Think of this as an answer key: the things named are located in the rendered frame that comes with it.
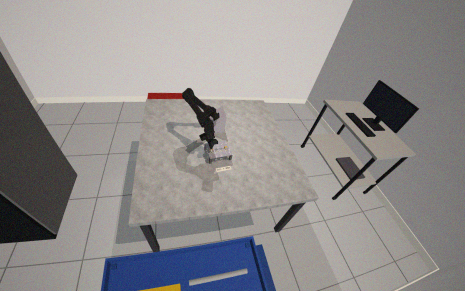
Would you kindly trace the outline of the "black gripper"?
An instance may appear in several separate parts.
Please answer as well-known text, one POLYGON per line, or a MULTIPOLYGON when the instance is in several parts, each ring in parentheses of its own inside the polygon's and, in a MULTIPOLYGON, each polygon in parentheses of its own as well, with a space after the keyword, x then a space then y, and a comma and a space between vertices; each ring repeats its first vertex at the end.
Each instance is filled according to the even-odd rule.
POLYGON ((208 142, 209 144, 209 148, 212 150, 213 149, 213 146, 218 144, 218 141, 215 138, 214 136, 214 133, 215 131, 213 130, 211 134, 209 134, 209 139, 207 138, 206 141, 208 142))

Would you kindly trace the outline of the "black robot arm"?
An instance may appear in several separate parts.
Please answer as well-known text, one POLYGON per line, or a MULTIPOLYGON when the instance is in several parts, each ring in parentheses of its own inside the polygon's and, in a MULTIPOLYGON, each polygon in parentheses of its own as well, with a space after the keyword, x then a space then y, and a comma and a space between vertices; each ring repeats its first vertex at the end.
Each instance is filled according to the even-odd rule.
POLYGON ((200 126, 202 128, 204 127, 205 133, 199 135, 201 141, 210 139, 209 134, 211 134, 212 131, 214 130, 214 123, 210 119, 210 116, 215 121, 216 119, 220 117, 219 112, 216 113, 216 109, 213 106, 205 105, 199 98, 195 96, 191 88, 187 88, 182 93, 182 98, 190 105, 190 107, 196 113, 196 118, 200 126), (201 111, 199 107, 203 109, 204 112, 201 111))

